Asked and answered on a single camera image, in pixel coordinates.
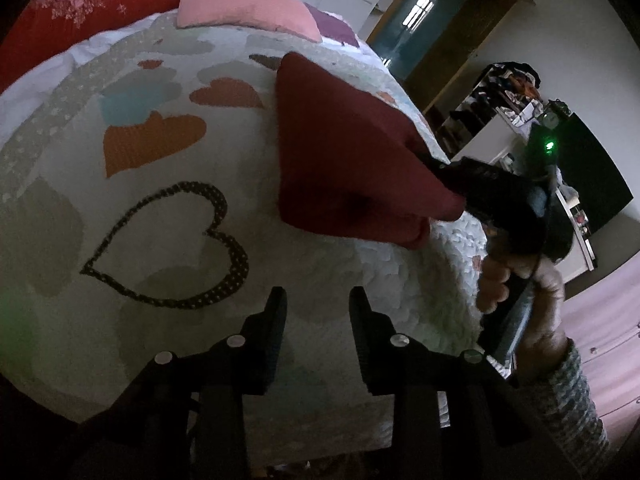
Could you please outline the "grey knitted sleeve forearm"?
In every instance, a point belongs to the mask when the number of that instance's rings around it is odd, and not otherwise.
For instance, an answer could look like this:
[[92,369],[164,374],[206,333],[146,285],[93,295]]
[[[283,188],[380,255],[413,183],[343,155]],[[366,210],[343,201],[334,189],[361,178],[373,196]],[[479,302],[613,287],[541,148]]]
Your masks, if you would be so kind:
[[611,459],[612,448],[591,399],[574,341],[558,362],[511,377],[514,393],[552,437],[582,478],[593,478]]

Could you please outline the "right hand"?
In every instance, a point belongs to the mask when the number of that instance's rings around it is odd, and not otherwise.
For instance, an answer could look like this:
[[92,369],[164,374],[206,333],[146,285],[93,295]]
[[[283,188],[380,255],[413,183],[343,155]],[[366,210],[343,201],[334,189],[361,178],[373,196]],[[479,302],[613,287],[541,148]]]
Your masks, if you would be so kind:
[[532,314],[516,350],[516,366],[524,372],[551,365],[559,361],[568,345],[562,327],[562,276],[546,257],[487,256],[478,281],[476,306],[480,312],[494,313],[508,299],[506,282],[512,276],[531,278],[534,285]]

